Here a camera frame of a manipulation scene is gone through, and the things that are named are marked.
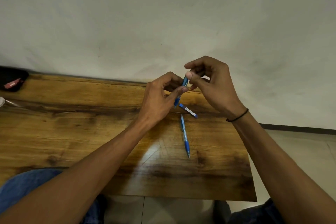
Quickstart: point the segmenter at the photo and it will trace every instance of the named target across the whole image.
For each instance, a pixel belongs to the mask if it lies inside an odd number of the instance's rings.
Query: hand
[[[204,56],[185,64],[184,67],[191,69],[185,74],[192,84],[191,90],[199,87],[209,104],[229,120],[246,111],[246,107],[237,96],[227,64]],[[210,77],[210,80],[202,78],[205,75]]]
[[[187,87],[181,86],[182,82],[181,77],[168,72],[147,83],[138,120],[145,122],[150,129],[166,117],[175,99],[188,91]]]

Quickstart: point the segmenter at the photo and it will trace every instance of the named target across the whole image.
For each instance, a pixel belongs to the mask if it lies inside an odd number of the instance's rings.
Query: black bracelet
[[[249,109],[247,108],[247,110],[241,115],[241,116],[239,116],[238,118],[235,118],[234,120],[229,120],[229,119],[226,119],[226,121],[228,121],[228,122],[233,122],[233,121],[236,121],[236,120],[238,120],[238,119],[240,119],[241,117],[243,117],[245,114],[247,114],[248,113],[248,111],[249,111]]]

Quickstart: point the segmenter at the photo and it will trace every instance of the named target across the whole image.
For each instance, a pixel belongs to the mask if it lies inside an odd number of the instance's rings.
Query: left hand
[[[161,121],[174,106],[175,99],[188,91],[181,86],[183,79],[168,72],[156,80],[147,83],[138,120],[150,128]],[[166,96],[165,90],[171,93]]]

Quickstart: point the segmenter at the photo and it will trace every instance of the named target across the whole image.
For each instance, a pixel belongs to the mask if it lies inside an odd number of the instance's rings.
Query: wood grain
[[[145,84],[32,74],[17,93],[1,92],[22,108],[0,108],[0,184],[44,167],[68,168],[103,145],[137,115]],[[105,187],[104,193],[256,201],[248,154],[234,127],[198,91],[150,130]]]

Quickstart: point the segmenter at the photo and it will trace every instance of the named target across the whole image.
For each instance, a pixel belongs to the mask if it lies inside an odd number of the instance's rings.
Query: red label
[[[11,88],[11,87],[17,85],[17,83],[18,83],[20,80],[21,80],[21,78],[16,79],[16,80],[14,80],[14,81],[12,81],[12,82],[9,82],[9,83],[5,84],[4,86],[5,86],[6,89],[9,89],[9,88]]]

